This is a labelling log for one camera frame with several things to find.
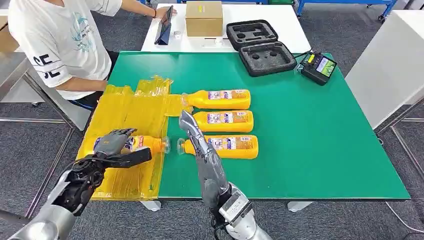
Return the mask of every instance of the white table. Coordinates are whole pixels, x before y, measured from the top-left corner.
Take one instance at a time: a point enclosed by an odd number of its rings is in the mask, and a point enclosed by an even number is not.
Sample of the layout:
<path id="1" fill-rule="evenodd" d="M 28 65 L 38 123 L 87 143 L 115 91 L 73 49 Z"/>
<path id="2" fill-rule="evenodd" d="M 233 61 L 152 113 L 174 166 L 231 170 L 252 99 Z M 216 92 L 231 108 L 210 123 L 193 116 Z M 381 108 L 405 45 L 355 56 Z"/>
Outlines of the white table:
<path id="1" fill-rule="evenodd" d="M 278 34 L 278 40 L 284 43 L 292 53 L 304 53 L 311 49 L 305 33 L 291 5 L 223 4 L 222 41 L 204 37 L 188 37 L 186 31 L 186 4 L 160 3 L 158 8 L 169 7 L 178 14 L 171 19 L 171 36 L 168 45 L 155 45 L 160 19 L 153 19 L 148 29 L 141 51 L 143 52 L 188 52 L 208 53 L 235 52 L 227 38 L 226 27 L 229 23 L 263 19 L 269 22 Z M 180 31 L 180 38 L 174 36 Z"/>

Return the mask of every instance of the screen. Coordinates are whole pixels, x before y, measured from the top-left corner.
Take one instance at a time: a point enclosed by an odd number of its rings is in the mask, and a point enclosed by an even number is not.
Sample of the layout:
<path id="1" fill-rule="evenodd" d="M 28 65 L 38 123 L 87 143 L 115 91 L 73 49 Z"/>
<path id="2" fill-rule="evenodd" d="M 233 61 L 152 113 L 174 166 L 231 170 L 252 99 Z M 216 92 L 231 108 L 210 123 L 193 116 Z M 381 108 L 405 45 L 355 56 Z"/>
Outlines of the screen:
<path id="1" fill-rule="evenodd" d="M 165 14 L 162 16 L 162 19 L 160 20 L 160 23 L 162 24 L 161 31 L 165 30 L 166 27 L 170 24 L 170 19 L 172 17 L 172 11 L 173 6 L 171 6 L 168 11 L 165 12 Z"/>
<path id="2" fill-rule="evenodd" d="M 158 44 L 159 40 L 161 39 L 164 32 L 167 30 L 167 28 L 171 24 L 171 17 L 173 12 L 173 6 L 171 6 L 168 11 L 165 12 L 165 14 L 162 16 L 162 19 L 159 22 L 159 26 L 156 33 L 156 40 L 154 41 L 154 44 Z"/>
<path id="3" fill-rule="evenodd" d="M 330 77 L 331 73 L 334 71 L 336 63 L 326 57 L 321 59 L 321 62 L 316 67 L 316 70 L 323 74 L 324 76 Z"/>

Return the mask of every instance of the blue metal frame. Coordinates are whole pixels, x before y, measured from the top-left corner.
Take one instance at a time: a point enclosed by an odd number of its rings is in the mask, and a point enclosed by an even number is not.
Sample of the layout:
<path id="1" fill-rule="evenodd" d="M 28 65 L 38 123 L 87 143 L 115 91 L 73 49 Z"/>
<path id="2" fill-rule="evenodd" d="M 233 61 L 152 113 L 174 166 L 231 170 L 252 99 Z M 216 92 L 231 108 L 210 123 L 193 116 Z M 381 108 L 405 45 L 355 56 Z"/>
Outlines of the blue metal frame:
<path id="1" fill-rule="evenodd" d="M 392 10 L 397 0 L 298 0 L 299 7 L 297 8 L 296 15 L 302 16 L 302 9 L 306 3 L 312 4 L 367 4 L 367 5 L 386 5 L 385 11 L 380 17 L 385 18 Z"/>
<path id="2" fill-rule="evenodd" d="M 190 0 L 176 0 L 177 4 L 180 4 L 182 1 L 190 1 Z M 237 3 L 262 3 L 262 4 L 268 4 L 268 0 L 225 0 L 224 2 L 237 2 Z"/>

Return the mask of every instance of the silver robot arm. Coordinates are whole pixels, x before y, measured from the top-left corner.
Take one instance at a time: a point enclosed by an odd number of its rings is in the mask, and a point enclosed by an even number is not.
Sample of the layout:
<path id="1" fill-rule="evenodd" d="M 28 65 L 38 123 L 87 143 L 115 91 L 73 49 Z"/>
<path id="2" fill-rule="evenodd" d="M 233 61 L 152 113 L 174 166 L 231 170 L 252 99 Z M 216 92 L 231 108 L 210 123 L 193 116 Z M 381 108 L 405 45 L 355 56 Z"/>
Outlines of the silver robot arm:
<path id="1" fill-rule="evenodd" d="M 120 154 L 134 128 L 118 129 L 102 137 L 95 154 L 77 160 L 65 171 L 47 197 L 40 212 L 9 240 L 65 240 L 107 168 L 130 168 L 152 159 L 150 148 Z"/>
<path id="2" fill-rule="evenodd" d="M 217 151 L 206 142 L 196 120 L 185 110 L 179 117 L 179 127 L 194 146 L 201 196 L 214 217 L 215 238 L 218 239 L 217 230 L 225 227 L 236 240 L 272 240 L 256 223 L 249 199 L 227 181 Z"/>

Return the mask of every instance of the white t-shirt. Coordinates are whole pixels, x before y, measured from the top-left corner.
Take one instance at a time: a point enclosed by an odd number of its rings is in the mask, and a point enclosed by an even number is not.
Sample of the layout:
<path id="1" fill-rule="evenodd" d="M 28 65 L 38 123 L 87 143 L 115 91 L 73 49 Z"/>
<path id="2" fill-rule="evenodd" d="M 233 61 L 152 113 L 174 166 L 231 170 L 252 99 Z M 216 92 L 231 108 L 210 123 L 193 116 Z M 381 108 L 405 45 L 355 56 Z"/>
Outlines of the white t-shirt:
<path id="1" fill-rule="evenodd" d="M 72 77 L 104 80 L 111 59 L 90 12 L 114 16 L 122 0 L 63 0 L 64 7 L 44 0 L 11 0 L 8 24 L 29 61 L 49 88 Z M 76 100 L 93 91 L 62 91 Z"/>

